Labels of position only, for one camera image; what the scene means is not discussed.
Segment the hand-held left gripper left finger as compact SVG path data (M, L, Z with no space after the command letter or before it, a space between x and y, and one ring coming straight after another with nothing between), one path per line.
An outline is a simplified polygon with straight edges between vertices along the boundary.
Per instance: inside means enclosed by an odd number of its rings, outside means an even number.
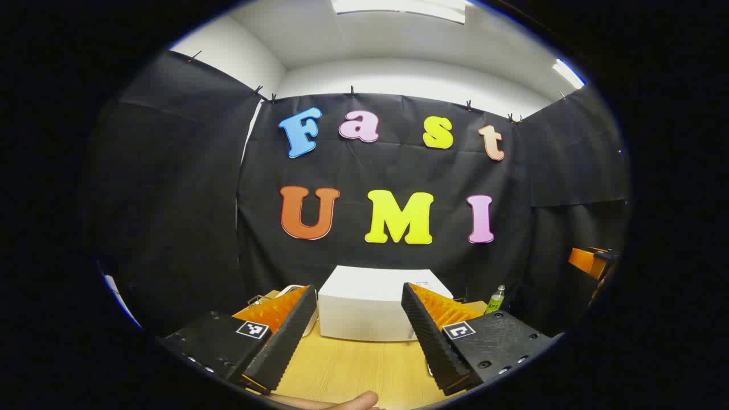
M277 390L316 308L316 290L301 286L235 315L209 311L161 343L218 379L267 395Z

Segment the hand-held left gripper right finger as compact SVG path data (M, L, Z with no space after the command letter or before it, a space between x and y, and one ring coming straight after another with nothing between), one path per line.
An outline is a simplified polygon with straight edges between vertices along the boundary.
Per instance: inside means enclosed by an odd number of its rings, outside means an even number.
M411 282L401 306L445 395L500 382L558 341L497 310L476 310Z

